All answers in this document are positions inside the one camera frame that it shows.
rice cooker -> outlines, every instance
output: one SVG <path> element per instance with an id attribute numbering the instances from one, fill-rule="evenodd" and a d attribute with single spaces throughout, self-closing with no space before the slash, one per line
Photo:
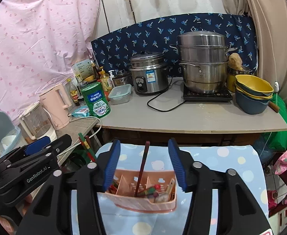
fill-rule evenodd
<path id="1" fill-rule="evenodd" d="M 134 89 L 139 94 L 157 94 L 169 85 L 168 69 L 161 52 L 144 51 L 132 56 L 129 71 L 132 74 Z"/>

white wall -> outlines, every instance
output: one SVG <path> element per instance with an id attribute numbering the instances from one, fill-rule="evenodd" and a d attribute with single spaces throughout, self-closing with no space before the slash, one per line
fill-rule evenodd
<path id="1" fill-rule="evenodd" d="M 92 40 L 110 31 L 134 24 L 134 18 L 128 0 L 103 0 Z M 136 22 L 156 17 L 184 13 L 214 12 L 225 13 L 222 0 L 131 0 Z"/>

navy blue cloth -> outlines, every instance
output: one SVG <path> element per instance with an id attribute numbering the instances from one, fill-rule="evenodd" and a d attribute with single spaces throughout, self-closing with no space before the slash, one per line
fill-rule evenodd
<path id="1" fill-rule="evenodd" d="M 251 17 L 244 15 L 194 13 L 150 19 L 123 27 L 91 42 L 95 57 L 105 71 L 128 70 L 130 57 L 141 51 L 163 52 L 170 76 L 182 76 L 178 52 L 170 48 L 177 36 L 190 31 L 210 31 L 227 37 L 230 47 L 243 60 L 243 66 L 256 69 L 256 33 Z"/>

green milk powder can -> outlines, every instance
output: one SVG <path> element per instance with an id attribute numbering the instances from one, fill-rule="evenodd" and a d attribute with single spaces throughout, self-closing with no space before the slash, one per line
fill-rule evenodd
<path id="1" fill-rule="evenodd" d="M 81 90 L 90 115 L 93 117 L 103 118 L 110 113 L 111 108 L 104 95 L 100 82 L 92 83 Z"/>

sponge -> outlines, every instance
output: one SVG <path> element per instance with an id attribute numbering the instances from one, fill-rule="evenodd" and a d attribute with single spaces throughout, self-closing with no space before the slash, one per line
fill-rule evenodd
<path id="1" fill-rule="evenodd" d="M 229 56 L 229 67 L 234 70 L 242 70 L 243 61 L 240 58 L 240 55 L 233 53 Z"/>

